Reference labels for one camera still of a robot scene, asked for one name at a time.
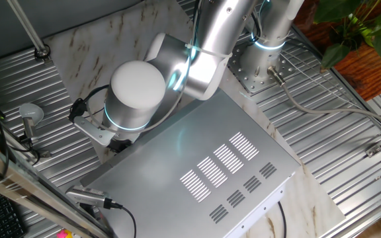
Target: white marble slab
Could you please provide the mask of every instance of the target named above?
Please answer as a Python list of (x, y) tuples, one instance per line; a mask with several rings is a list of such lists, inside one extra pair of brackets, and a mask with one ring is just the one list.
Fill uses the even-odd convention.
[[(302, 164), (297, 154), (228, 69), (220, 83), (220, 88)], [(284, 196), (280, 202), (286, 216), (288, 238), (316, 238), (345, 219), (340, 209), (324, 192), (305, 165), (302, 165), (286, 183)], [(280, 238), (283, 237), (283, 231), (281, 212), (278, 206), (274, 206), (241, 238)]]
[[(176, 0), (151, 0), (140, 3), (78, 28), (46, 39), (52, 59), (73, 99), (86, 97), (95, 87), (108, 84), (115, 68), (125, 61), (142, 60), (158, 32), (166, 32), (189, 41), (192, 24)], [(266, 130), (295, 160), (298, 156), (269, 122), (260, 108), (226, 70), (220, 84), (224, 90), (260, 127)], [(104, 93), (91, 100), (96, 111), (103, 107)], [(190, 100), (183, 100), (179, 108)], [(97, 146), (102, 161), (114, 154)], [(327, 193), (322, 190), (305, 166), (301, 166), (286, 183), (281, 200), (287, 222), (287, 237), (319, 237), (345, 219)], [(278, 206), (271, 208), (243, 237), (283, 236), (283, 221)]]

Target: metal pipe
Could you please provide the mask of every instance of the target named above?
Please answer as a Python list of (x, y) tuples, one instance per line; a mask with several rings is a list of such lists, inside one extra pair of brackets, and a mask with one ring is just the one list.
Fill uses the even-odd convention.
[(23, 25), (24, 30), (29, 35), (29, 38), (32, 40), (34, 47), (38, 50), (39, 56), (46, 56), (48, 51), (43, 43), (43, 41), (39, 38), (36, 31), (33, 29), (32, 24), (21, 8), (19, 2), (17, 0), (7, 0), (8, 4), (10, 4), (20, 23)]

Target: metal bracket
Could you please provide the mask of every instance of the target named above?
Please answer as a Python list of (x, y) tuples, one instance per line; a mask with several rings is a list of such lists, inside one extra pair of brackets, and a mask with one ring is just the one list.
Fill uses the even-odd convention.
[(376, 155), (377, 153), (381, 152), (381, 147), (379, 145), (375, 145), (365, 151), (365, 153), (371, 158), (373, 155)]
[(112, 137), (114, 137), (114, 132), (109, 132), (107, 130), (100, 130), (96, 128), (88, 120), (84, 119), (82, 116), (76, 116), (74, 119), (74, 125), (81, 130), (84, 134), (94, 139), (96, 142), (100, 143), (102, 146), (108, 146)]
[[(276, 84), (276, 81), (273, 77), (263, 80), (260, 77), (255, 76), (256, 72), (248, 72), (245, 70), (245, 66), (241, 65), (240, 59), (247, 46), (248, 43), (242, 43), (235, 46), (233, 49), (233, 56), (229, 59), (228, 67), (237, 80), (242, 84), (243, 88), (248, 93), (253, 94)], [(282, 55), (280, 55), (279, 60), (281, 61), (281, 66), (276, 70), (283, 79), (295, 74), (295, 68), (285, 60)]]

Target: metal grating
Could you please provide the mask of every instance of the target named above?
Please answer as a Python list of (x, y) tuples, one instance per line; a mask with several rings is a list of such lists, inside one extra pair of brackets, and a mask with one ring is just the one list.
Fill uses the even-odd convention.
[(252, 193), (258, 186), (261, 185), (261, 182), (257, 179), (256, 176), (252, 176), (243, 186), (248, 190), (249, 193)]
[[(195, 0), (178, 2), (192, 18)], [(289, 37), (310, 44), (295, 28), (290, 31)], [(243, 32), (238, 44), (248, 38), (249, 34)], [(320, 110), (351, 106), (339, 96), (361, 108), (369, 107), (334, 70), (319, 74), (320, 62), (310, 52), (285, 44), (282, 57), (285, 58), (285, 72), (290, 72), (286, 74), (286, 84), (303, 106)], [(353, 113), (303, 113), (288, 101), (283, 90), (275, 84), (262, 88), (251, 95), (251, 99), (257, 102), (333, 201), (339, 203), (338, 207), (347, 217), (339, 224), (341, 229), (381, 205), (381, 179), (376, 180), (381, 178), (381, 162), (368, 160), (365, 154), (369, 147), (381, 140), (381, 129), (376, 124), (365, 116)], [(381, 95), (368, 104), (381, 114)]]
[(211, 181), (216, 188), (218, 188), (224, 181), (228, 179), (227, 176), (209, 157), (205, 158), (201, 163), (199, 163), (198, 168), (205, 174), (208, 180)]
[[(7, 116), (4, 125), (16, 136), (24, 132), (19, 106), (31, 102), (43, 109), (34, 148), (48, 150), (51, 157), (41, 158), (34, 167), (64, 192), (100, 163), (91, 141), (66, 118), (71, 99), (56, 67), (35, 60), (33, 53), (26, 50), (0, 59), (0, 109)], [(29, 209), (20, 211), (28, 229), (25, 237), (53, 237), (61, 229)]]
[(230, 138), (229, 141), (247, 160), (251, 160), (259, 153), (259, 150), (240, 132)]
[(245, 199), (245, 196), (239, 191), (236, 190), (228, 199), (227, 201), (229, 204), (235, 208), (239, 203), (241, 203)]
[(180, 178), (180, 181), (198, 202), (202, 202), (211, 193), (193, 170), (190, 170), (187, 174), (183, 175), (183, 177)]
[(214, 154), (232, 174), (243, 166), (242, 161), (225, 144), (215, 150)]
[(221, 221), (229, 212), (223, 207), (223, 205), (218, 206), (212, 213), (210, 217), (216, 224)]
[(267, 163), (259, 172), (268, 179), (274, 172), (276, 172), (276, 167), (274, 167), (270, 162)]

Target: cable connector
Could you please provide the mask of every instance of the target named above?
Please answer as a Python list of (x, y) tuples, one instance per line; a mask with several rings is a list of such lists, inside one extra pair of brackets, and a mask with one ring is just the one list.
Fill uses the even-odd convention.
[(276, 82), (277, 84), (281, 87), (283, 86), (286, 82), (284, 81), (284, 79), (282, 78), (282, 76), (280, 76), (276, 69), (273, 67), (273, 66), (270, 66), (268, 69), (267, 69), (267, 73), (274, 77), (274, 79), (276, 79)]

